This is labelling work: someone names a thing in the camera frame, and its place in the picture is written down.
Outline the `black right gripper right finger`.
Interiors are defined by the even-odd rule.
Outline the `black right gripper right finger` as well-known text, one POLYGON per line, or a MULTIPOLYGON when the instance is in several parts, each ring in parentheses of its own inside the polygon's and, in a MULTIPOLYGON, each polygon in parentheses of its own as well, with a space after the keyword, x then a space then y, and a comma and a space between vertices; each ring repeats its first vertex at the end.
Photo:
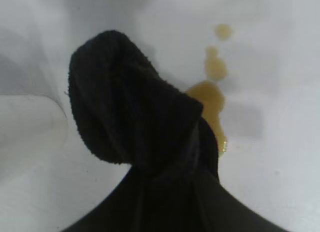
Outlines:
POLYGON ((217 183, 195 183, 177 221, 182 231, 289 231, 250 210, 217 183))

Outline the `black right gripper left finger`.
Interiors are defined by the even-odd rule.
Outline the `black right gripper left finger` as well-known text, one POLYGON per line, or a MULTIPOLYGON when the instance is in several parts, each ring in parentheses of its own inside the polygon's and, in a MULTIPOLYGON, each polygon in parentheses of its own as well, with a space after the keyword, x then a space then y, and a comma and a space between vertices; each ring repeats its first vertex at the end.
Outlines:
POLYGON ((166 198, 131 168, 103 202, 65 231, 171 231, 166 198))

